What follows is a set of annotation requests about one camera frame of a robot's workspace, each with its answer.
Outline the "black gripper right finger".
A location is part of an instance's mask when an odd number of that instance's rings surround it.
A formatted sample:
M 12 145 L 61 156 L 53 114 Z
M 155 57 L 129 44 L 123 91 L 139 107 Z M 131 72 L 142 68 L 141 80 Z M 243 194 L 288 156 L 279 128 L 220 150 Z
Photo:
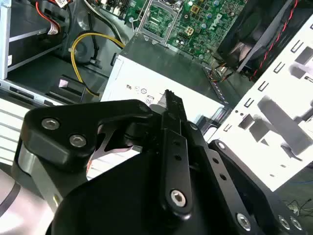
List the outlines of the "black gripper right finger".
M 190 213 L 195 202 L 219 235 L 304 235 L 296 216 L 223 142 L 206 143 L 189 122 L 178 96 L 174 185 L 181 192 L 180 211 Z

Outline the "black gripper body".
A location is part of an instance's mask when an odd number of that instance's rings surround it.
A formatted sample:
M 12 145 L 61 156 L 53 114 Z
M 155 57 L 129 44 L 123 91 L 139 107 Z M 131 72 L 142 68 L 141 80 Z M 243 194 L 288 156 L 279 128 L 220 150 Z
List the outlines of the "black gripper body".
M 236 224 L 208 173 L 186 153 L 141 153 L 74 189 L 53 235 L 234 235 Z

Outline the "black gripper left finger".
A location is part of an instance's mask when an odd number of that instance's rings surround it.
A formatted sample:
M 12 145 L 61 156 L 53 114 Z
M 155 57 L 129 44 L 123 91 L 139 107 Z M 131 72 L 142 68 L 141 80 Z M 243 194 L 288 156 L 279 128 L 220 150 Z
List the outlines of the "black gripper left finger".
M 28 112 L 22 125 L 21 160 L 29 162 L 34 156 L 39 164 L 27 173 L 40 177 L 36 184 L 41 192 L 55 188 L 63 202 L 74 189 L 134 156 L 175 152 L 175 96 L 165 91 L 161 114 L 136 99 Z

